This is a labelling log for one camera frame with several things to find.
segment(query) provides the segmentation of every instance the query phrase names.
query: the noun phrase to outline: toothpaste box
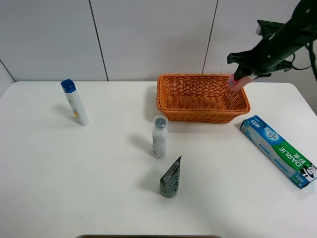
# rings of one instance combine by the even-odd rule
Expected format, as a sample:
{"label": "toothpaste box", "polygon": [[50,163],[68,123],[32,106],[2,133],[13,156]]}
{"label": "toothpaste box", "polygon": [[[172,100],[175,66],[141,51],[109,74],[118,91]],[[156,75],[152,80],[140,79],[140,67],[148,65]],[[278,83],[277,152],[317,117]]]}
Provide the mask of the toothpaste box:
{"label": "toothpaste box", "polygon": [[240,129],[300,189],[317,178],[317,167],[260,117],[244,120]]}

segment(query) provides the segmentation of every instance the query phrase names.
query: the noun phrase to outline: white bottle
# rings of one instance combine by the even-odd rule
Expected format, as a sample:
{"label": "white bottle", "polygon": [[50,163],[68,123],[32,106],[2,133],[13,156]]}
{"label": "white bottle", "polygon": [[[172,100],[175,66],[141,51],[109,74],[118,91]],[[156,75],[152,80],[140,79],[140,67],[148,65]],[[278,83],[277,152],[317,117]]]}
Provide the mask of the white bottle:
{"label": "white bottle", "polygon": [[64,80],[61,83],[65,96],[70,104],[71,109],[80,125],[87,125],[89,123],[89,117],[87,111],[80,99],[78,90],[74,82],[70,79]]}
{"label": "white bottle", "polygon": [[163,158],[166,155],[166,136],[168,119],[164,116],[156,116],[153,119],[153,156]]}

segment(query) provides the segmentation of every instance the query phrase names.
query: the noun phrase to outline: orange woven basket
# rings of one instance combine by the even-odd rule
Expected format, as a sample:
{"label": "orange woven basket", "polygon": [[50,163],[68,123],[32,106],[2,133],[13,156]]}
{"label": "orange woven basket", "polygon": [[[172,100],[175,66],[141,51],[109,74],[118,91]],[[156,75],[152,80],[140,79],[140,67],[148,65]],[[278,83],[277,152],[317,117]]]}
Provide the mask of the orange woven basket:
{"label": "orange woven basket", "polygon": [[226,74],[163,74],[157,107],[169,120],[228,123],[251,107],[243,89],[228,89]]}

